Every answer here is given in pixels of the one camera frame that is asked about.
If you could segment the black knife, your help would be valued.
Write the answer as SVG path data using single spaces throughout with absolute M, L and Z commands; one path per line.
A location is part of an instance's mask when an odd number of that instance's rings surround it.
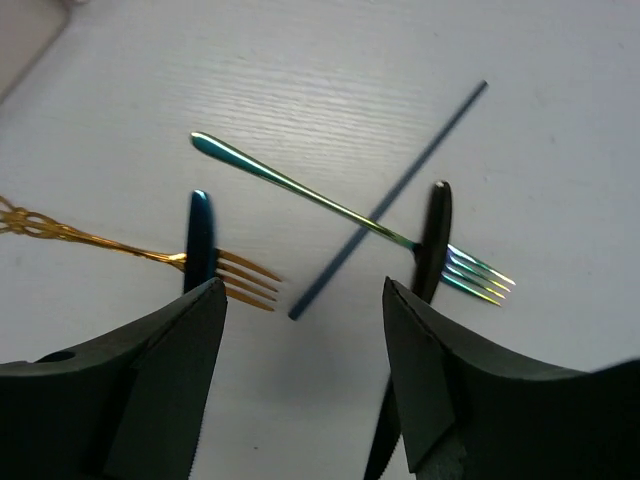
M 419 244 L 413 248 L 414 268 L 411 292 L 430 304 L 444 266 L 450 237 L 453 198 L 451 186 L 436 181 L 427 202 L 426 218 Z M 364 480 L 380 479 L 385 472 L 401 434 L 400 418 L 392 378 L 389 378 L 380 407 Z

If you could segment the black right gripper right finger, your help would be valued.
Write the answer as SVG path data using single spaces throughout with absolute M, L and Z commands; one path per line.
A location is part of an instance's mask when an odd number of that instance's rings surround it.
M 498 345 L 387 280 L 384 329 L 419 479 L 635 479 L 639 363 L 593 372 Z

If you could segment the blue knife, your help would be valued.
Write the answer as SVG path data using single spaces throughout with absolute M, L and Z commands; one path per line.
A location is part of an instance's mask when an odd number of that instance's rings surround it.
M 191 193 L 187 224 L 184 294 L 215 276 L 218 260 L 215 241 L 215 216 L 211 198 L 202 190 L 194 190 Z

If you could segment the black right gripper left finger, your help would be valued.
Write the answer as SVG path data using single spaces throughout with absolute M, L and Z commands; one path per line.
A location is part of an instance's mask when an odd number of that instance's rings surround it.
M 5 479 L 186 479 L 225 325 L 223 283 L 1 367 Z

